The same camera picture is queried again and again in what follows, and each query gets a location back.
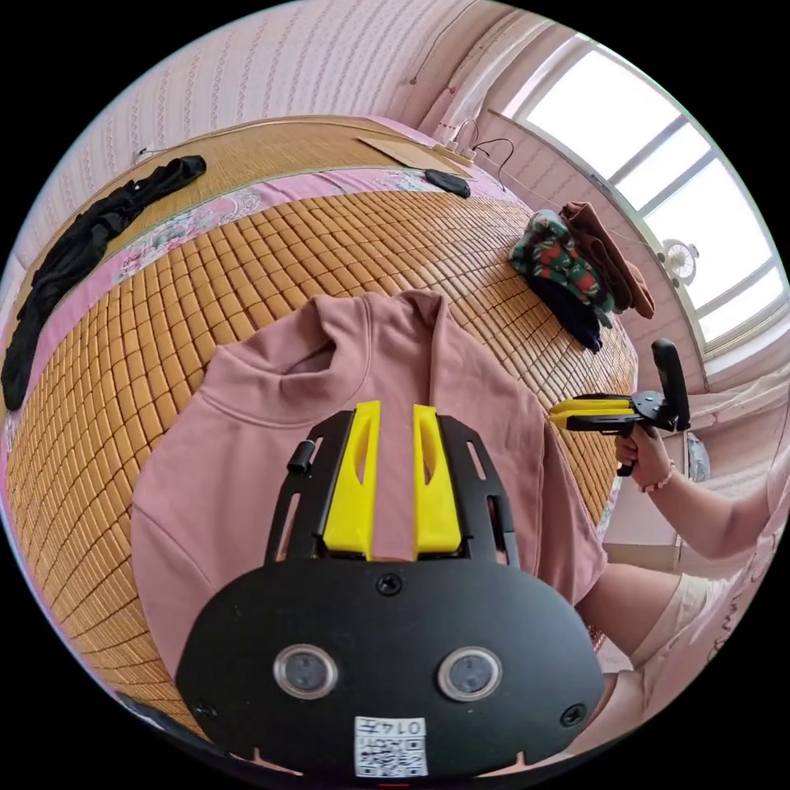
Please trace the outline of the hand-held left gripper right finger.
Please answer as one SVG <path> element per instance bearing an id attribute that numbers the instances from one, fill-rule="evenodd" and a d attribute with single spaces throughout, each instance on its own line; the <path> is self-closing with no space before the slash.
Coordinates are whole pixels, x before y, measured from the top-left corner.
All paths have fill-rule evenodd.
<path id="1" fill-rule="evenodd" d="M 461 529 L 450 468 L 438 416 L 433 407 L 413 407 L 414 558 L 452 555 Z"/>

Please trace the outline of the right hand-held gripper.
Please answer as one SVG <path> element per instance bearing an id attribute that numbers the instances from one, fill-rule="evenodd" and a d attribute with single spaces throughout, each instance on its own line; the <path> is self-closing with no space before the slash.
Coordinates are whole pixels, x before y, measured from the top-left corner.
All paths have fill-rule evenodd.
<path id="1" fill-rule="evenodd" d="M 555 427 L 574 433 L 627 437 L 637 425 L 657 432 L 678 430 L 678 410 L 663 395 L 647 391 L 579 395 L 551 407 L 548 418 Z"/>

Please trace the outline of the person's right hand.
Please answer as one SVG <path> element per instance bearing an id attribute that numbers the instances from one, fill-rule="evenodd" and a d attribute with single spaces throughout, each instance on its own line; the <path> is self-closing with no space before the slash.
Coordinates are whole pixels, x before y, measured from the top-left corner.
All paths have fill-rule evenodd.
<path id="1" fill-rule="evenodd" d="M 630 470 L 630 476 L 643 493 L 657 492 L 671 479 L 674 463 L 655 429 L 637 425 L 629 436 L 616 438 L 615 448 L 618 471 Z"/>

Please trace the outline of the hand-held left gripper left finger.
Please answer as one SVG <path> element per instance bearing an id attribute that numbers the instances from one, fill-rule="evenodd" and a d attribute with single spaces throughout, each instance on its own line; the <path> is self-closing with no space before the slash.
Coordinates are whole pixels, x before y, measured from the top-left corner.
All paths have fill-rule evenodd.
<path id="1" fill-rule="evenodd" d="M 340 457 L 323 543 L 329 552 L 373 555 L 380 402 L 359 403 Z"/>

